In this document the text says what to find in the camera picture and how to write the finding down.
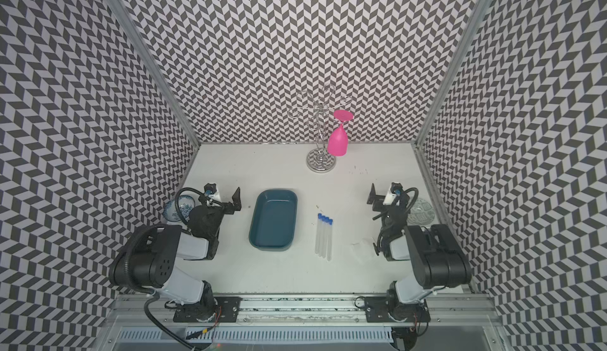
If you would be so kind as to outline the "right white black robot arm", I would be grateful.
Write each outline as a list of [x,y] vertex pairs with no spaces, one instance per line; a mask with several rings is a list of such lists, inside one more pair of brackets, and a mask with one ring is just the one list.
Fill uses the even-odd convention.
[[384,195],[371,187],[367,204],[377,213],[373,219],[381,221],[374,252],[389,262],[410,263],[412,274],[390,283],[384,297],[364,298],[369,323],[428,324],[427,298],[472,279],[469,260],[449,226],[409,224],[418,198],[417,188],[400,183],[391,184]]

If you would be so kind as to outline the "teal rectangular plastic tray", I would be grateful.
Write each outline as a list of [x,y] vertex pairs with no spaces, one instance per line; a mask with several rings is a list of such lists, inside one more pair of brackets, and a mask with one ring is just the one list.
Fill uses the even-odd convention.
[[294,191],[269,189],[259,194],[249,231],[250,244],[262,251],[285,251],[294,239],[298,199]]

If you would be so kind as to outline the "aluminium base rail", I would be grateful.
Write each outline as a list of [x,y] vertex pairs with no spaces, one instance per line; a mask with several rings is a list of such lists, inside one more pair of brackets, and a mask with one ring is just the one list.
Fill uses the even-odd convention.
[[393,319],[379,294],[218,295],[219,319],[177,315],[166,300],[119,296],[96,341],[97,350],[180,349],[145,313],[193,346],[264,350],[323,344],[388,349],[507,350],[493,303],[482,294],[438,294]]

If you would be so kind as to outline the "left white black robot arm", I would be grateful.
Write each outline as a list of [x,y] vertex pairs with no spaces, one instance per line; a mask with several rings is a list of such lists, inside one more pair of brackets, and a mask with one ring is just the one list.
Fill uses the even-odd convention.
[[182,188],[166,208],[175,223],[137,228],[110,266],[110,283],[164,299],[176,323],[234,323],[241,298],[215,297],[208,281],[189,275],[176,264],[214,259],[224,217],[242,208],[240,192],[223,202],[215,184],[202,190]]

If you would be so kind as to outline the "blue patterned small bowl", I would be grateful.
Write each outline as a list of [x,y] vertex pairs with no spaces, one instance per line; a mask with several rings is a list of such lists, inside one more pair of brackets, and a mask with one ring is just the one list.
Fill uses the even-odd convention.
[[192,196],[181,195],[177,201],[170,200],[164,207],[163,216],[167,222],[181,222],[181,216],[188,220],[189,214],[195,208],[196,202]]

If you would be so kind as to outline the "blue capped test tube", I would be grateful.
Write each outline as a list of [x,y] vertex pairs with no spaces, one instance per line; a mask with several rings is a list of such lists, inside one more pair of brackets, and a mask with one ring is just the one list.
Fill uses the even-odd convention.
[[326,258],[327,257],[327,226],[328,226],[328,219],[326,216],[323,216],[321,218],[321,235],[320,235],[320,255],[322,256],[322,258]]
[[331,218],[327,218],[325,220],[325,257],[327,261],[331,261],[332,259],[332,234],[333,234],[333,220]]
[[322,214],[317,214],[317,224],[316,224],[316,242],[315,242],[315,252],[317,256],[320,256],[320,248],[321,248],[321,236],[322,236]]

